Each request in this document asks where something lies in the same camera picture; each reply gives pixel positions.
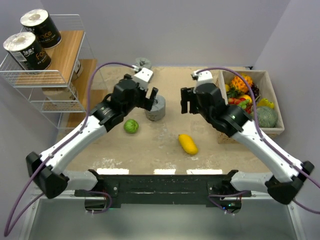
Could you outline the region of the grey paper towel roll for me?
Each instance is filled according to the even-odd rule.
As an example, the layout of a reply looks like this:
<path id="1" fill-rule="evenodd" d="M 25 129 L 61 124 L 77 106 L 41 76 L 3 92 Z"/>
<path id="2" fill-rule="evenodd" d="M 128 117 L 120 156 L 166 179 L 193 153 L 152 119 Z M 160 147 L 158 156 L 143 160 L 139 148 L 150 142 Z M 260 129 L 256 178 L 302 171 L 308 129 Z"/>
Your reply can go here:
<path id="1" fill-rule="evenodd" d="M 145 110 L 145 116 L 148 120 L 157 122 L 166 115 L 166 100 L 162 95 L 155 97 L 150 111 Z"/>
<path id="2" fill-rule="evenodd" d="M 149 70 L 152 68 L 151 61 L 145 57 L 137 57 L 135 59 L 135 65 L 138 66 L 139 68 L 146 68 Z"/>

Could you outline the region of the brown paper towel roll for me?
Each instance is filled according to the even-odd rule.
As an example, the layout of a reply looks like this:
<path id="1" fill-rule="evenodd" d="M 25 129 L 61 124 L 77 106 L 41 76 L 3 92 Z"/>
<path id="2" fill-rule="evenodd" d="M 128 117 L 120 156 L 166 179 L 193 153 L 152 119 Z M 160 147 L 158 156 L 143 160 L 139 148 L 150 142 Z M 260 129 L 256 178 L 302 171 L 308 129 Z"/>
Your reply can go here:
<path id="1" fill-rule="evenodd" d="M 57 105 L 56 101 L 75 101 L 78 91 L 74 86 L 71 87 L 43 87 L 43 94 Z"/>
<path id="2" fill-rule="evenodd" d="M 81 62 L 77 59 L 75 61 L 75 65 L 74 65 L 74 69 L 73 69 L 73 73 L 72 73 L 72 78 L 71 80 L 72 81 L 75 81 L 77 78 L 80 77 L 80 75 L 82 74 L 83 72 L 83 67 L 82 67 L 82 64 Z"/>

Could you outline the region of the black paper towel roll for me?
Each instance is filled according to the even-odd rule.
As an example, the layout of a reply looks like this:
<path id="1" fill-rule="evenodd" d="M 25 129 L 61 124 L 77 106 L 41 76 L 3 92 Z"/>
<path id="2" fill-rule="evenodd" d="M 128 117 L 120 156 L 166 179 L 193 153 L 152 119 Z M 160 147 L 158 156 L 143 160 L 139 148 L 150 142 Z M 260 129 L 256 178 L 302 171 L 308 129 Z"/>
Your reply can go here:
<path id="1" fill-rule="evenodd" d="M 47 70 L 52 62 L 32 32 L 11 35 L 3 42 L 3 48 L 24 71 L 32 75 Z"/>
<path id="2" fill-rule="evenodd" d="M 61 33 L 45 9 L 30 10 L 20 18 L 20 23 L 26 31 L 35 34 L 44 49 L 54 48 L 62 40 Z"/>

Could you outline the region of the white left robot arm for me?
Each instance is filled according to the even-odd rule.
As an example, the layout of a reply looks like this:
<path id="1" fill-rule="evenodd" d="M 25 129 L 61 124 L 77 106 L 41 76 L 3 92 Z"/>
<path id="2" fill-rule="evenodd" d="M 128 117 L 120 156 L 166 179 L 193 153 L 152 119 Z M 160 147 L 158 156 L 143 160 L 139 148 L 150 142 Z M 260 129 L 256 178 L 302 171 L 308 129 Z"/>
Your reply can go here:
<path id="1" fill-rule="evenodd" d="M 134 76 L 126 74 L 114 86 L 113 92 L 67 136 L 42 153 L 31 152 L 26 157 L 31 179 L 48 199 L 59 196 L 65 190 L 86 190 L 92 196 L 103 192 L 104 184 L 95 171 L 72 172 L 66 171 L 66 167 L 89 144 L 123 122 L 134 108 L 152 108 L 158 93 L 154 87 L 150 98 L 146 97 L 152 77 L 152 73 L 146 70 Z"/>

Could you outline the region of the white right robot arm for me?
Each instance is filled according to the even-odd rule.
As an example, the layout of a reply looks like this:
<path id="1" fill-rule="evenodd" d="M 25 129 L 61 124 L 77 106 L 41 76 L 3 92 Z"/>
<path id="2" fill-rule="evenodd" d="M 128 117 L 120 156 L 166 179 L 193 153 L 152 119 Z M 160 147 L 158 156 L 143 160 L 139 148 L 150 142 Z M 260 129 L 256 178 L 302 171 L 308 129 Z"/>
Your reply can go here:
<path id="1" fill-rule="evenodd" d="M 287 153 L 255 124 L 247 112 L 239 106 L 226 104 L 215 84 L 184 87 L 180 95 L 183 114 L 201 114 L 214 129 L 246 146 L 269 169 L 267 173 L 235 171 L 222 185 L 227 196 L 255 191 L 267 193 L 283 205 L 296 198 L 314 169 L 311 162 L 302 162 Z"/>

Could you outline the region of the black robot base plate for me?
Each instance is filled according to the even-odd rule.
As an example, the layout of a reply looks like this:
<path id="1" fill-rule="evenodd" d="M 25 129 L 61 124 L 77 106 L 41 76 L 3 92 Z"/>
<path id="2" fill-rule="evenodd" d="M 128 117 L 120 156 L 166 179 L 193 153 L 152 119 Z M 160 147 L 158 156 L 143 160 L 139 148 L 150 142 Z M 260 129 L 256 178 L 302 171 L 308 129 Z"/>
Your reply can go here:
<path id="1" fill-rule="evenodd" d="M 236 170 L 227 174 L 97 174 L 98 183 L 89 191 L 76 190 L 85 197 L 87 210 L 102 210 L 124 204 L 205 205 L 224 210 L 239 210 L 239 197 L 251 197 L 250 191 L 236 190 L 230 183 Z"/>

